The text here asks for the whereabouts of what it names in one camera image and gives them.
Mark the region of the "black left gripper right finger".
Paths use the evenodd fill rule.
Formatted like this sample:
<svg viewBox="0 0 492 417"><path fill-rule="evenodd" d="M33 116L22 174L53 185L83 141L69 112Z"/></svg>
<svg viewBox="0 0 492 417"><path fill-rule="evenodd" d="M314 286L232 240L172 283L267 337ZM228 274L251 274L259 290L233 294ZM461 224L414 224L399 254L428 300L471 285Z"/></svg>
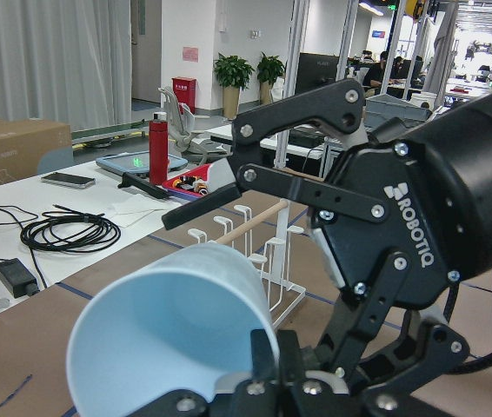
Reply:
<svg viewBox="0 0 492 417"><path fill-rule="evenodd" d="M305 379L305 368L297 334L294 330L278 330L280 348L279 375L283 385L293 385Z"/></svg>

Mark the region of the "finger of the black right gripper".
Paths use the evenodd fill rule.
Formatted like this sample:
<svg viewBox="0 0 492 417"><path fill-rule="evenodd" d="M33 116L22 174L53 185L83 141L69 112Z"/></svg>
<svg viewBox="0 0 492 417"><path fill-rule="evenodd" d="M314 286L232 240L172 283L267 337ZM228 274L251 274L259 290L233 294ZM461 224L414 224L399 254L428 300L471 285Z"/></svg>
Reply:
<svg viewBox="0 0 492 417"><path fill-rule="evenodd" d="M405 312L396 340L363 358L375 339L402 284L410 263L403 252L391 252L374 267L370 283L360 295L342 288L333 314L313 349L316 369L342 373L349 393L410 394L446 374L469 356L466 340L434 313Z"/></svg>
<svg viewBox="0 0 492 417"><path fill-rule="evenodd" d="M163 215L167 230L233 202L249 189L346 215L365 222L387 219L387 203L366 192L320 181L286 170L286 130L309 124L346 143L361 126L362 86L352 79L293 95L236 116L232 123L232 153L214 162L221 186L205 197Z"/></svg>

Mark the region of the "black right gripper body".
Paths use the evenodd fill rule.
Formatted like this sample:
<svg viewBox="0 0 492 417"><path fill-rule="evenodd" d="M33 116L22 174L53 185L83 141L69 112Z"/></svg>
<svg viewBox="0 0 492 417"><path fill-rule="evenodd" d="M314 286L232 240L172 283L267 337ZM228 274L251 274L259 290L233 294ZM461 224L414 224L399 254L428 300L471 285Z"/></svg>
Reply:
<svg viewBox="0 0 492 417"><path fill-rule="evenodd" d="M448 275L473 278L492 269L492 94L464 103L394 143L351 149L336 165L338 186L366 192L389 208L381 223L309 211L345 283L370 283L391 252L408 256L408 280L395 304L425 308L449 285Z"/></svg>

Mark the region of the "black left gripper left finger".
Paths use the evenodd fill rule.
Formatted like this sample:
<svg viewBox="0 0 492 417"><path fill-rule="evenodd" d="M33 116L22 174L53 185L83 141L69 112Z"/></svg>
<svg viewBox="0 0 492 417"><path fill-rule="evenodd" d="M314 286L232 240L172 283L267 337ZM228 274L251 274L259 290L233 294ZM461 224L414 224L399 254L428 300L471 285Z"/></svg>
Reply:
<svg viewBox="0 0 492 417"><path fill-rule="evenodd" d="M276 359L273 355L269 337L262 329L250 332L250 347L252 358L251 379L254 382L276 384Z"/></svg>

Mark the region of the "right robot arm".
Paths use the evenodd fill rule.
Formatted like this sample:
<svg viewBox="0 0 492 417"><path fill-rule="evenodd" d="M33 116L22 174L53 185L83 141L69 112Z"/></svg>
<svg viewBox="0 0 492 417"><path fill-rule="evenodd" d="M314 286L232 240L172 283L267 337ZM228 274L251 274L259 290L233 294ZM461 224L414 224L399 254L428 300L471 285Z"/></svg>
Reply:
<svg viewBox="0 0 492 417"><path fill-rule="evenodd" d="M362 100L344 79L240 114L220 184L163 217L176 228L249 189L308 207L340 296L316 347L281 333L273 412L432 415L417 388L492 367L492 353L471 360L449 317L429 311L492 269L492 94L414 128L393 119L371 131ZM263 162L263 138L305 123L344 147L323 180Z"/></svg>

